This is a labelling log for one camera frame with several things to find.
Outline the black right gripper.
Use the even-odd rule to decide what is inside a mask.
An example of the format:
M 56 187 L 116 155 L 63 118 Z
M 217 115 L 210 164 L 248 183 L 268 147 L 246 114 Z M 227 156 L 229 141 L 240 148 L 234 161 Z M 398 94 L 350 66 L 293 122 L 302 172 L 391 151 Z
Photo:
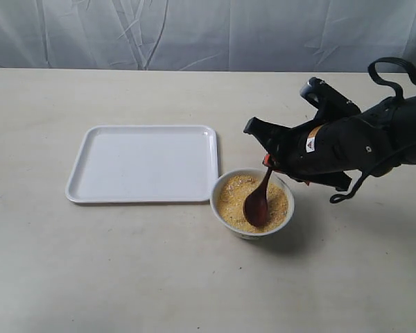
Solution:
M 359 107 L 323 80 L 312 77 L 300 95 L 317 109 L 311 120 L 286 127 L 251 118 L 244 133 L 268 153 L 262 164 L 299 182 L 349 188 L 346 171 L 367 171 L 392 154 L 379 117 Z

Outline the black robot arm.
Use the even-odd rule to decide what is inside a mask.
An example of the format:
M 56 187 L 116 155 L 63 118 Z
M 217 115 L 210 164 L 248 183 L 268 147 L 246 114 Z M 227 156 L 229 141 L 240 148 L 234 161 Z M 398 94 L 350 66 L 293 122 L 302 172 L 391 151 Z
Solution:
M 264 165 L 298 182 L 349 189 L 347 171 L 380 177 L 402 164 L 416 164 L 416 96 L 389 96 L 361 112 L 340 92 L 312 77 L 301 96 L 317 109 L 296 127 L 251 118 L 244 133 L 267 152 Z

